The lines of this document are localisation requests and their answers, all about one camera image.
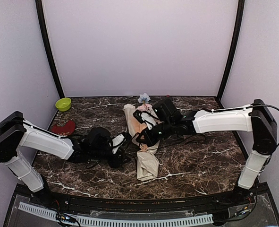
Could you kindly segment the pink fake flower stem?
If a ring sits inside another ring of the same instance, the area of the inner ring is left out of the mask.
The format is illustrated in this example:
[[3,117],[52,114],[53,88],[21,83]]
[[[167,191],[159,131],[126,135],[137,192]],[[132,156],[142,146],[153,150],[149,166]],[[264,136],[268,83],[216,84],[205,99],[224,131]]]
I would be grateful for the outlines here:
[[139,110],[139,111],[141,111],[141,112],[142,112],[142,111],[150,112],[151,108],[152,108],[152,105],[151,105],[151,104],[142,104],[142,105],[140,105],[140,106],[137,107],[137,110]]

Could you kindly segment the blue fake flower bunch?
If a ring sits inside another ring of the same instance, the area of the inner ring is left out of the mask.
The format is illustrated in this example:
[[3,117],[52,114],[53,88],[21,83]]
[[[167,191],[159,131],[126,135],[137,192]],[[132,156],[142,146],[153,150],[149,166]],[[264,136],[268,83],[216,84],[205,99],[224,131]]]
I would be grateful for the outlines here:
[[147,104],[151,100],[150,96],[147,93],[143,93],[138,98],[138,103],[140,104]]

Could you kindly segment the white fake flower stem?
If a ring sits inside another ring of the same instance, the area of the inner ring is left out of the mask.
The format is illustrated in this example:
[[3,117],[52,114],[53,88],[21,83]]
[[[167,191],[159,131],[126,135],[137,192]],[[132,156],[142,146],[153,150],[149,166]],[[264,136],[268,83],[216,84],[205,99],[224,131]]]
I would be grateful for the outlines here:
[[123,110],[125,110],[125,109],[136,109],[136,107],[134,105],[132,105],[132,104],[126,104],[123,107]]

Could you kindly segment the peach wrapping paper sheet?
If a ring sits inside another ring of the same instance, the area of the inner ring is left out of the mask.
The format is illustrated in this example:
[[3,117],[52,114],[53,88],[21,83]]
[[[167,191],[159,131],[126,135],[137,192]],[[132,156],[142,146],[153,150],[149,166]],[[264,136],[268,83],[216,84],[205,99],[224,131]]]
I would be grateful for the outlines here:
[[133,116],[136,109],[125,109],[124,114],[126,117],[128,132],[132,136],[132,142],[139,147],[137,151],[137,180],[148,181],[158,176],[159,161],[155,156],[157,152],[159,142],[154,146],[147,146],[146,144],[140,144],[136,141],[136,138],[142,130],[147,128],[146,124],[141,124]]

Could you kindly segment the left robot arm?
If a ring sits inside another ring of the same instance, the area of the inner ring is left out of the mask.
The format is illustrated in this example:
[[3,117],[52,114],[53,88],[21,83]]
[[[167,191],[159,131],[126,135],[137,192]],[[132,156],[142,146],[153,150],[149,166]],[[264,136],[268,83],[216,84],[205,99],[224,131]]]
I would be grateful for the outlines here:
[[103,127],[93,127],[84,136],[60,136],[33,125],[19,111],[0,122],[0,163],[21,180],[44,206],[51,206],[55,196],[47,183],[20,152],[21,147],[36,149],[71,163],[92,159],[106,160],[116,168],[124,162],[122,146],[131,140],[127,132],[112,137]]

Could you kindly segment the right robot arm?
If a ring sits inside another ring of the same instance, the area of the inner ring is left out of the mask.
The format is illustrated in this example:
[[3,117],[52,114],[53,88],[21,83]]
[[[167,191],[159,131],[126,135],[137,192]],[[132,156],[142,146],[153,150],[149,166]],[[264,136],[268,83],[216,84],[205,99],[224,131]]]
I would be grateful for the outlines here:
[[165,98],[152,106],[152,113],[135,111],[133,116],[146,124],[136,141],[151,147],[171,135],[194,136],[219,131],[250,134],[251,151],[238,178],[237,188],[229,195],[229,201],[239,205],[247,198],[247,190],[252,188],[279,147],[278,124],[271,109],[279,112],[277,107],[255,99],[253,103],[239,107],[181,113],[169,98]]

